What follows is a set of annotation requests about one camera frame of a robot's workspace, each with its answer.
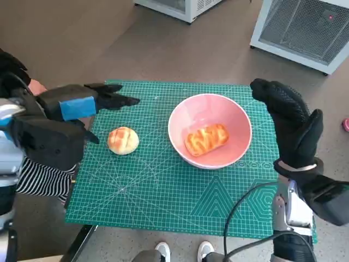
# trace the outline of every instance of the human hand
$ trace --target human hand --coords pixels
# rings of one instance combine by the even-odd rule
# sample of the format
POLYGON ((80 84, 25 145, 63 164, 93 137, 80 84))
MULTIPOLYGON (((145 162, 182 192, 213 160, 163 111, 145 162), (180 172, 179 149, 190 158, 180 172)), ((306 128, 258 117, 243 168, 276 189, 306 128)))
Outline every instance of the human hand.
POLYGON ((323 131, 322 111, 310 115, 301 95, 277 81, 255 79, 250 87, 253 98, 265 103, 274 121, 280 159, 293 168, 314 164, 323 131))
POLYGON ((34 96, 38 96, 39 94, 47 91, 46 87, 43 86, 38 80, 35 80, 35 79, 31 80, 28 87, 32 91, 34 96))

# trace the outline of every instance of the white appliance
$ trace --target white appliance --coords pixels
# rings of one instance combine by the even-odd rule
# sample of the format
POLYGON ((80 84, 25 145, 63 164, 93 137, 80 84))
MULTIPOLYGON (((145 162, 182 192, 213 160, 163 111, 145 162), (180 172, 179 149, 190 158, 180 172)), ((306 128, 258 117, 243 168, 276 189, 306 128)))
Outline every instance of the white appliance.
POLYGON ((349 55, 349 0, 264 0, 250 45, 332 74, 349 55))
POLYGON ((142 5, 191 24, 200 14, 222 0, 134 0, 142 5))

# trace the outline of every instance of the green cutting mat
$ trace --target green cutting mat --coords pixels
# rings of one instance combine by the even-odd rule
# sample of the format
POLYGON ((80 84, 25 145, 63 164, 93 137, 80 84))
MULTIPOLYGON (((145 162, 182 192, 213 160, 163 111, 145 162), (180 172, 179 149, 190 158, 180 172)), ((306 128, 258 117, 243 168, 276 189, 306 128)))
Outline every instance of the green cutting mat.
MULTIPOLYGON (((278 158, 273 122, 266 107, 253 100, 248 86, 118 81, 137 106, 102 110, 92 132, 101 143, 88 143, 67 211, 67 222, 222 235, 234 203, 251 187, 275 181, 278 158), (181 159, 167 134, 172 110, 185 98, 216 93, 232 98, 251 119, 252 143, 237 163, 200 170, 181 159), (117 156, 107 148, 111 130, 127 126, 140 137, 138 149, 117 156)), ((228 234, 262 238, 272 234, 270 204, 276 188, 257 190, 235 214, 228 234)))

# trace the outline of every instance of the pastry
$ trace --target pastry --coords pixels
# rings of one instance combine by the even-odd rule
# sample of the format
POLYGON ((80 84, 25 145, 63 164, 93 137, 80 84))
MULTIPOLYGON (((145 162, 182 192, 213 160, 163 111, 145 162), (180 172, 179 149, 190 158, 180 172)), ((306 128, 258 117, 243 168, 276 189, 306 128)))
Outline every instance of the pastry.
POLYGON ((184 143, 189 153, 198 157, 224 145, 228 139, 229 133, 225 126, 212 124, 190 133, 184 143))
POLYGON ((109 133, 108 147, 115 154, 130 154, 140 143, 136 132, 128 127, 119 127, 109 133))

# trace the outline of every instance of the pink bowl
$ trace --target pink bowl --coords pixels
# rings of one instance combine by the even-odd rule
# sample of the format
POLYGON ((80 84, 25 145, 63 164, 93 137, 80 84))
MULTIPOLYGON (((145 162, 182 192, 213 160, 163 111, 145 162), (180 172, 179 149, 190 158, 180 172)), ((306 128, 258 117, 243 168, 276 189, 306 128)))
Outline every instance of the pink bowl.
POLYGON ((247 151, 252 128, 246 112, 233 100, 218 94, 198 94, 182 101, 169 119, 169 137, 174 149, 188 163, 203 169, 231 165, 247 151), (192 156, 184 140, 189 133, 211 124, 223 124, 229 132, 228 142, 199 157, 192 156))

